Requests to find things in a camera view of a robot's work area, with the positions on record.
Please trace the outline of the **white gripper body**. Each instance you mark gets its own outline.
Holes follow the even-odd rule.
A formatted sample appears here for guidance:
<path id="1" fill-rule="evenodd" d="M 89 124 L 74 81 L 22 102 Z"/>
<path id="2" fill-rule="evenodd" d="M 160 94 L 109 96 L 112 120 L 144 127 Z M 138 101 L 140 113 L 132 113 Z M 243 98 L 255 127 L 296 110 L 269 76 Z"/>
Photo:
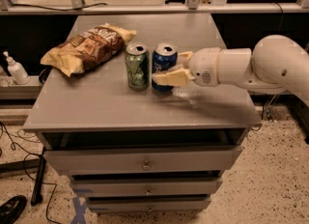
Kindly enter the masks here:
<path id="1" fill-rule="evenodd" d="M 188 66 L 193 81 L 203 87 L 214 87 L 219 84 L 217 79 L 217 63 L 221 49 L 207 47 L 193 54 L 188 61 Z"/>

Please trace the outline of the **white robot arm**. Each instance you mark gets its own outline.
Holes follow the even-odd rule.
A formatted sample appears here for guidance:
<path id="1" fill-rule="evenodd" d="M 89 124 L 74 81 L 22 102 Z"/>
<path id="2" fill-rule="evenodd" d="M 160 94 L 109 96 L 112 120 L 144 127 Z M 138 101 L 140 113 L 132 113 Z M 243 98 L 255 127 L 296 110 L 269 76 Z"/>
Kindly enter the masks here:
<path id="1" fill-rule="evenodd" d="M 169 70 L 152 74 L 154 83 L 182 87 L 230 84 L 263 94 L 286 91 L 309 105 L 309 54 L 293 40 L 271 35 L 253 49 L 206 47 L 181 54 Z"/>

